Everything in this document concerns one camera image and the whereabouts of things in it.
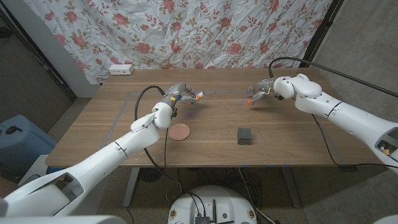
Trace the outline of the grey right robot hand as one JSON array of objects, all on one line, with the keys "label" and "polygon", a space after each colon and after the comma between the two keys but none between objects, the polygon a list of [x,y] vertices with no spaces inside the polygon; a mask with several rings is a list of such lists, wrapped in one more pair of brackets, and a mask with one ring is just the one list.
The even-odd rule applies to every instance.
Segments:
[{"label": "grey right robot hand", "polygon": [[247,105],[252,106],[257,100],[260,100],[264,95],[268,95],[274,91],[274,78],[267,78],[250,86],[247,94],[253,94],[250,100],[247,100]]}]

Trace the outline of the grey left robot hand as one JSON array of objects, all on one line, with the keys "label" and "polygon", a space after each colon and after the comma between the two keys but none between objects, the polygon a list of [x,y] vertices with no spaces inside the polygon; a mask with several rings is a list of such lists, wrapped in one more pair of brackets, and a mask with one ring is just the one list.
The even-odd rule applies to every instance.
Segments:
[{"label": "grey left robot hand", "polygon": [[165,91],[164,97],[161,99],[162,103],[174,107],[176,102],[193,104],[200,99],[198,92],[196,92],[190,85],[184,82],[176,83]]}]

